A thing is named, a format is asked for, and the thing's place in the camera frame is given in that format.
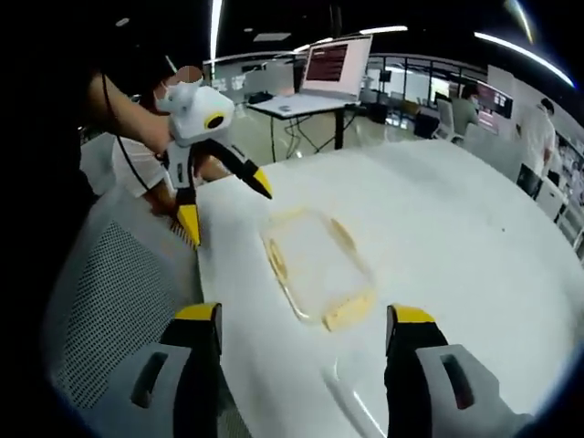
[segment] desk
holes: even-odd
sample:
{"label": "desk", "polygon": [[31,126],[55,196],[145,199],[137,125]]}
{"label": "desk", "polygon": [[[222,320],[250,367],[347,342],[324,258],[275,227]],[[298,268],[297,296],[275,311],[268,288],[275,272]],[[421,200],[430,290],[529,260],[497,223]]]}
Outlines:
{"label": "desk", "polygon": [[276,162],[274,146],[274,118],[289,120],[303,116],[315,116],[326,112],[335,113],[335,150],[343,147],[343,132],[345,127],[345,108],[359,105],[359,102],[343,101],[339,99],[322,98],[293,94],[292,96],[275,96],[271,100],[261,103],[248,104],[251,110],[270,116],[270,136],[272,141],[272,158]]}
{"label": "desk", "polygon": [[[358,437],[322,379],[334,357],[387,431],[385,307],[422,307],[535,412],[558,381],[584,308],[567,240],[503,175],[445,141],[346,149],[265,167],[274,199],[229,177],[197,192],[206,300],[223,303],[222,366],[250,433]],[[258,235],[306,206],[338,219],[374,272],[378,303],[336,333],[297,320]]]}

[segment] floor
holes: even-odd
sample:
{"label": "floor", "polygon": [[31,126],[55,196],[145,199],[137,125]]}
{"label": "floor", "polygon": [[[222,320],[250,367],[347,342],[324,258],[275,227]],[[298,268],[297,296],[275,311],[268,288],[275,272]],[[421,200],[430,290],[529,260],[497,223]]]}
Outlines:
{"label": "floor", "polygon": [[[345,117],[345,123],[352,119],[352,113]],[[344,148],[362,148],[377,145],[384,141],[418,140],[413,134],[413,126],[403,123],[401,127],[397,120],[388,120],[385,125],[374,123],[366,117],[358,116],[344,132]],[[302,136],[298,128],[290,129],[295,120],[282,121],[274,119],[274,145],[276,161],[300,158],[316,153],[315,147],[320,147],[331,140],[335,133],[335,119],[332,113],[319,114],[303,121],[299,128],[306,134]],[[289,132],[294,132],[294,139]],[[231,127],[232,141],[245,151],[248,157],[257,165],[273,162],[270,140],[270,118],[259,112],[250,110],[243,105],[237,106],[235,118]],[[333,151],[334,141],[329,142],[322,152]]]}

